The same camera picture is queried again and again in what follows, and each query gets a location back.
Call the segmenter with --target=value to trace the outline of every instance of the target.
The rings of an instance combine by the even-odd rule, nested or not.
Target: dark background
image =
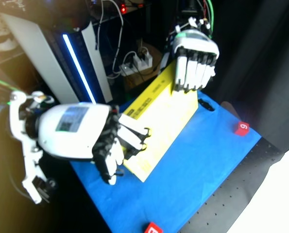
[[[213,6],[213,39],[221,56],[217,75],[204,92],[219,103],[230,102],[242,120],[281,151],[287,151],[289,0],[213,0]],[[137,28],[132,16],[128,19],[136,37],[162,50],[175,12],[176,1],[154,0],[151,34]],[[22,70],[28,66],[28,61],[13,62]],[[11,68],[18,64],[6,64],[4,69],[19,86],[28,89],[34,85],[28,82],[29,73],[19,78],[20,72]],[[36,206],[20,196],[9,181],[7,167],[21,187],[21,147],[0,129],[0,232],[109,231],[68,162],[44,155],[42,166],[48,177],[57,179],[59,189],[50,205]]]

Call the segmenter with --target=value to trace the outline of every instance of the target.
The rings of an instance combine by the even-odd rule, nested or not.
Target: green cable
[[[4,82],[2,80],[0,80],[0,85],[6,86],[6,87],[8,87],[9,89],[11,89],[13,91],[19,91],[18,88],[15,88],[15,87],[11,86],[10,84],[8,84],[8,83],[6,83],[6,82]]]
[[[209,7],[210,7],[210,13],[211,13],[211,31],[213,32],[213,21],[214,21],[214,13],[213,13],[213,6],[211,0],[207,0]]]

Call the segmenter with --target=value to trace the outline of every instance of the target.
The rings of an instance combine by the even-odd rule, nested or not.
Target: yellow box
[[[152,131],[147,149],[124,160],[124,165],[142,182],[174,142],[198,108],[197,92],[172,92],[175,62],[172,62],[125,110]]]

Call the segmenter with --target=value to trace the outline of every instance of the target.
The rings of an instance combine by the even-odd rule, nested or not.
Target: red wire
[[[206,0],[203,0],[204,3],[204,18],[206,18],[207,8],[206,8]]]

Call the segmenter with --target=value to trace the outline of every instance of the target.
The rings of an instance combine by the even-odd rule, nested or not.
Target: white power outlet
[[[130,68],[130,63],[125,63],[119,66],[122,76],[128,76],[134,73],[138,73],[138,71],[143,71],[145,69],[151,68],[153,65],[153,58],[149,54],[149,52],[146,52],[144,54],[144,60],[140,59],[137,55],[134,55],[133,60],[134,62],[132,64],[132,68]]]

